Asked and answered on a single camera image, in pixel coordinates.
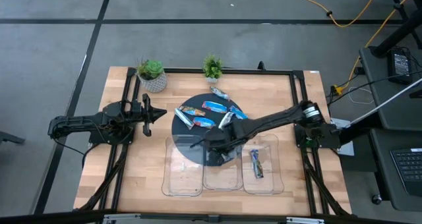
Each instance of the potted plant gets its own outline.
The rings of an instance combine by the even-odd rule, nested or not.
[[[204,73],[209,83],[217,83],[217,79],[223,75],[222,60],[215,59],[214,55],[209,55],[204,60]]]
[[[142,86],[149,92],[161,92],[167,86],[163,63],[155,60],[141,61],[138,64],[138,77]]]

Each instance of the succulent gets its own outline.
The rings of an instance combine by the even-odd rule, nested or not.
[[[138,65],[138,74],[145,80],[153,80],[163,73],[163,63],[155,60],[141,61]]]
[[[214,55],[209,55],[204,60],[204,73],[205,77],[208,78],[219,78],[223,75],[222,72],[222,60],[215,60]]]

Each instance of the wheel caster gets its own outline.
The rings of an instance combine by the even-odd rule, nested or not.
[[[380,205],[382,202],[382,198],[380,194],[372,196],[372,203],[376,205]]]

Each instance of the plastic container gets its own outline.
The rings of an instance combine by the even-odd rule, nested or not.
[[[201,139],[201,137],[193,135],[175,135],[167,138],[163,194],[167,196],[198,196],[202,192],[204,150],[200,144],[191,148],[192,144]],[[189,157],[197,157],[195,161],[198,163],[187,159],[181,151]]]
[[[226,158],[230,160],[221,166],[213,165],[212,154],[205,152],[204,186],[211,190],[238,190],[242,187],[241,147],[233,150]]]
[[[256,178],[251,150],[258,150],[263,178]],[[249,140],[242,149],[243,188],[249,194],[281,194],[284,184],[280,173],[278,138],[273,134],[258,135]]]

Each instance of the concrete floor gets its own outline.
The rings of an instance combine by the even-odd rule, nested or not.
[[[336,18],[353,18],[368,0],[316,0]],[[96,18],[102,0],[0,0],[0,18]],[[392,0],[375,0],[363,15],[384,19]],[[411,13],[413,3],[406,4]],[[105,18],[279,18],[325,19],[325,13],[304,0],[110,0]],[[53,149],[47,124],[62,115],[88,47],[94,26],[0,25],[0,130],[26,138],[23,146],[0,146],[0,216],[24,215],[32,206]],[[103,25],[76,115],[98,111],[107,69],[135,66],[142,57],[165,67],[201,67],[215,53],[225,66],[254,69],[263,60],[268,69],[319,70],[324,89],[345,81],[358,50],[378,26],[337,28],[331,25],[166,24]],[[396,27],[386,27],[376,45]],[[420,56],[414,41],[400,43]],[[359,77],[351,83],[365,83]],[[356,100],[371,100],[356,92]],[[373,105],[347,98],[332,106],[332,116],[354,119]],[[86,150],[87,134],[72,134],[67,145]],[[65,150],[46,212],[69,211],[81,173],[80,155]],[[417,223],[420,213],[398,212],[390,203],[371,203],[377,193],[373,175],[344,172],[353,213],[360,217]]]

